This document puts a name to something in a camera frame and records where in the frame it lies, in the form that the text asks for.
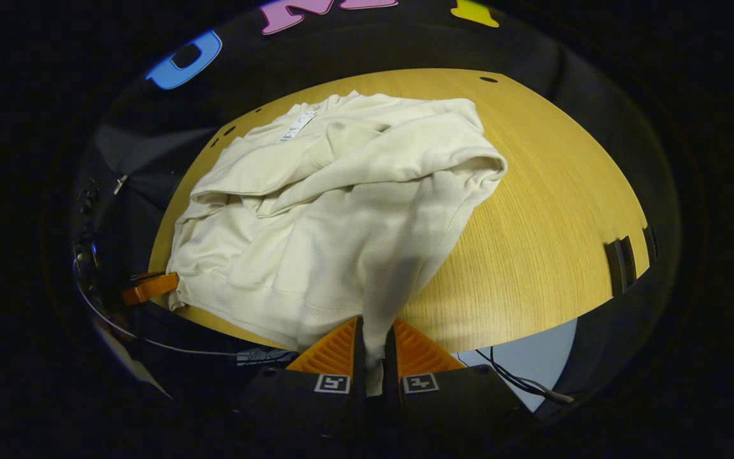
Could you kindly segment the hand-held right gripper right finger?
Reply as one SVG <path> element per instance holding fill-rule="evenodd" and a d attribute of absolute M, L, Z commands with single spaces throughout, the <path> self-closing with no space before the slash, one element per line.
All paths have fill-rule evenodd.
<path fill-rule="evenodd" d="M 489 364 L 469 366 L 403 320 L 385 344 L 406 430 L 417 435 L 524 435 L 527 408 Z"/>

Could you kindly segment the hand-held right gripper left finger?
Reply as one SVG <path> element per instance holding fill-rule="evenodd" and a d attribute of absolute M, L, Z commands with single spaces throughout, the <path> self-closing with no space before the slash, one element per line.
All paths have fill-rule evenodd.
<path fill-rule="evenodd" d="M 283 441 L 350 441 L 364 420 L 363 319 L 353 317 L 284 367 L 262 368 L 240 397 L 240 416 Z"/>

